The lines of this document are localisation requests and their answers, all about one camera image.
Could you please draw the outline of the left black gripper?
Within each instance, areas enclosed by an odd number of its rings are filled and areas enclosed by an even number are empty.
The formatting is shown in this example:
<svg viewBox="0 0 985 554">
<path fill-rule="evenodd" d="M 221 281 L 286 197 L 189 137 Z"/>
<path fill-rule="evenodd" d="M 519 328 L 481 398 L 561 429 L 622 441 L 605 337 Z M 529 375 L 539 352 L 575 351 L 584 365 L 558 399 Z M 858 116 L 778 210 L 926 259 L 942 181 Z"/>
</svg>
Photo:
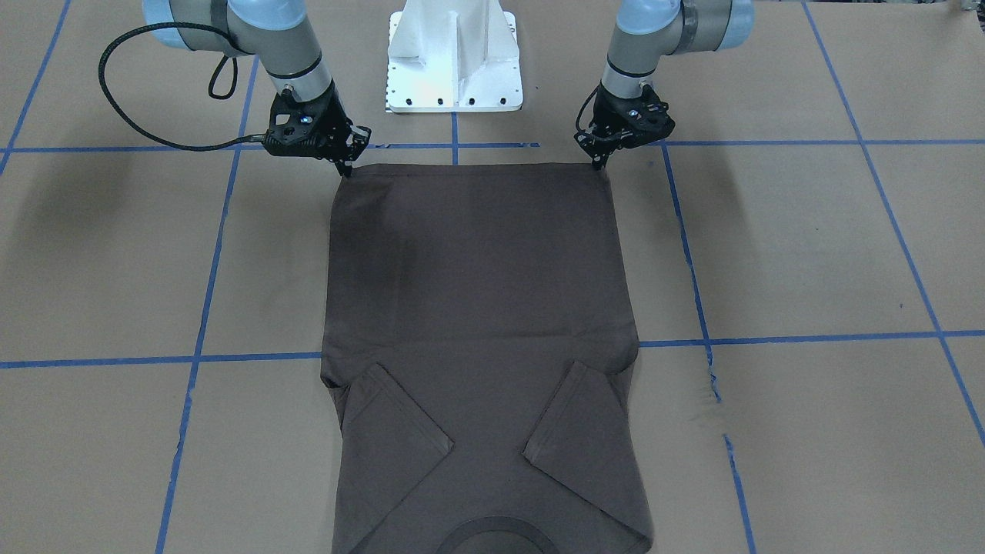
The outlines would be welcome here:
<svg viewBox="0 0 985 554">
<path fill-rule="evenodd" d="M 576 144 L 602 171 L 619 149 L 634 149 L 669 137 L 676 123 L 653 85 L 644 83 L 635 98 L 620 98 L 598 85 L 576 116 Z"/>
</svg>

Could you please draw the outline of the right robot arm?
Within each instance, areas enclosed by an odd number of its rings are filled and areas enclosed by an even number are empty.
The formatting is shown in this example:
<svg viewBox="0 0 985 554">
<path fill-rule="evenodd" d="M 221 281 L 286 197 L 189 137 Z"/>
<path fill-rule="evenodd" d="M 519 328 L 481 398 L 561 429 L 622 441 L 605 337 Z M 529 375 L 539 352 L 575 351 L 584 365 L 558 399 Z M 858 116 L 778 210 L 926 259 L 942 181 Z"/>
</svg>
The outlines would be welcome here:
<svg viewBox="0 0 985 554">
<path fill-rule="evenodd" d="M 147 25 L 163 45 L 254 55 L 275 86 L 269 128 L 250 136 L 271 155 L 326 160 L 340 175 L 372 135 L 356 126 L 340 95 L 302 1 L 144 1 Z"/>
</svg>

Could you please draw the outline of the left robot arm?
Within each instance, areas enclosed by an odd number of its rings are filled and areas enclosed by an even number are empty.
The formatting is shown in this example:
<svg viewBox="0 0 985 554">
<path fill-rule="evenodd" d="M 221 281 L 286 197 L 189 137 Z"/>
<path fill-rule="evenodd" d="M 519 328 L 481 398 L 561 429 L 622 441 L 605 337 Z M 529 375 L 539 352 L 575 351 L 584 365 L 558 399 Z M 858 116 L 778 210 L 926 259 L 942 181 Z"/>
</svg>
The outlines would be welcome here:
<svg viewBox="0 0 985 554">
<path fill-rule="evenodd" d="M 576 116 L 574 140 L 592 168 L 673 133 L 676 123 L 653 84 L 662 57 L 738 47 L 753 26 L 752 1 L 620 3 L 600 82 L 583 104 L 592 117 L 583 127 Z"/>
</svg>

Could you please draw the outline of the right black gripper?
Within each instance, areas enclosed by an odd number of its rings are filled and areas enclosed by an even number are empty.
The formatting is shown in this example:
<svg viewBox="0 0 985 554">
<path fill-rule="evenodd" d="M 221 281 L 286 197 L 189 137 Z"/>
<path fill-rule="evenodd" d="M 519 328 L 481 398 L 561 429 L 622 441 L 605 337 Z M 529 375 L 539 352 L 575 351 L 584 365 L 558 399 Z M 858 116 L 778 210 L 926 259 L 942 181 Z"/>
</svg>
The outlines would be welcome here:
<svg viewBox="0 0 985 554">
<path fill-rule="evenodd" d="M 339 164 L 339 175 L 351 178 L 354 161 L 369 146 L 372 129 L 347 116 L 335 83 L 310 101 L 296 101 L 286 90 L 270 109 L 263 147 L 270 155 L 303 157 Z"/>
</svg>

